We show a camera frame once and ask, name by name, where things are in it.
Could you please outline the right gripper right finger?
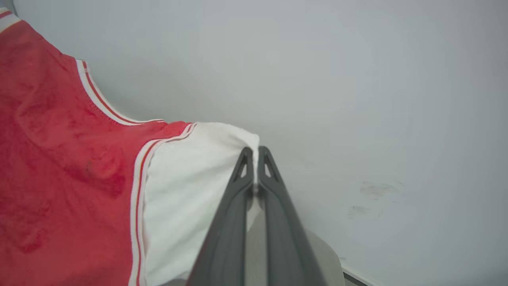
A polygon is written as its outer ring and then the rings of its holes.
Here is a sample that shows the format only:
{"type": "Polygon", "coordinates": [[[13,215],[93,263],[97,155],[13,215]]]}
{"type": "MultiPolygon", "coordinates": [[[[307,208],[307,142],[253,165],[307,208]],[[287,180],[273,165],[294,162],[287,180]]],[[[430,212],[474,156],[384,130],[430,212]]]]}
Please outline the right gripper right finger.
{"type": "Polygon", "coordinates": [[[258,188],[264,203],[268,286],[327,286],[271,151],[259,147],[258,188]]]}

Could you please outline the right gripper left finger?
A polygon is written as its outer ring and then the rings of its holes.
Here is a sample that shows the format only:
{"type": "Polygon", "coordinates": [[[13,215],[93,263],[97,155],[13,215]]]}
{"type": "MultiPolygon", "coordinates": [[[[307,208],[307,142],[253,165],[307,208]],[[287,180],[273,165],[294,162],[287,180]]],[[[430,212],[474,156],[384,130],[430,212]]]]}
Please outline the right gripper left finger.
{"type": "Polygon", "coordinates": [[[247,213],[254,185],[252,156],[251,148],[240,152],[187,286],[244,286],[247,213]]]}

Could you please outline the red and white shirt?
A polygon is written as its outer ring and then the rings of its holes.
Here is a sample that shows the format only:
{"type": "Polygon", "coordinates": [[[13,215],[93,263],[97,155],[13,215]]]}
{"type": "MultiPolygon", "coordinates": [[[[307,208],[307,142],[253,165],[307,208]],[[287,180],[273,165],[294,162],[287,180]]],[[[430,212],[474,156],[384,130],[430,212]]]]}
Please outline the red and white shirt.
{"type": "Polygon", "coordinates": [[[0,5],[0,286],[183,284],[259,145],[229,124],[121,114],[87,62],[0,5]]]}

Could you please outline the grey fabric sofa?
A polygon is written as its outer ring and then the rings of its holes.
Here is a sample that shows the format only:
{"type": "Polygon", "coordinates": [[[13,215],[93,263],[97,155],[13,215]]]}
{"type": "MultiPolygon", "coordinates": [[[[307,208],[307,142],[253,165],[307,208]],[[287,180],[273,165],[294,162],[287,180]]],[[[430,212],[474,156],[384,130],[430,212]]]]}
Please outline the grey fabric sofa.
{"type": "MultiPolygon", "coordinates": [[[[171,247],[172,253],[169,255],[171,270],[176,272],[166,277],[164,281],[158,282],[156,286],[186,286],[211,225],[213,213],[208,211],[206,214],[204,226],[185,235],[176,246],[171,247]]],[[[266,216],[258,198],[249,200],[246,218],[245,286],[267,286],[266,216]]],[[[327,286],[345,286],[341,261],[332,247],[310,230],[306,231],[306,236],[327,286]]]]}

